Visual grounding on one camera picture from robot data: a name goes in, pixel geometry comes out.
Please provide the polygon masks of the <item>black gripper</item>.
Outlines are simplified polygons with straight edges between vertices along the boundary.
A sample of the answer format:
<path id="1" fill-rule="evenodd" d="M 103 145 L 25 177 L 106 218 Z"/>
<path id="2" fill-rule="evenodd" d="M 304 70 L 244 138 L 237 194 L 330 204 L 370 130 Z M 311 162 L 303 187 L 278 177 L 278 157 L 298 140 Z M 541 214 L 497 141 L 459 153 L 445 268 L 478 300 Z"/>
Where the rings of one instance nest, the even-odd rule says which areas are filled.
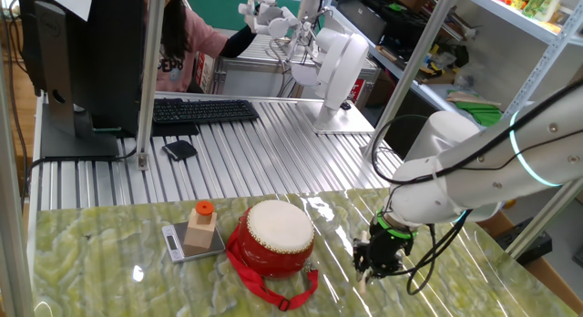
<path id="1" fill-rule="evenodd" d="M 394 235 L 380 225 L 369 228 L 371 235 L 368 240 L 353 239 L 353 267 L 356 270 L 357 281 L 372 281 L 390 276 L 398 276 L 402 272 L 402 259 L 397 256 L 399 250 L 409 255 L 414 239 L 411 234 L 407 239 Z"/>

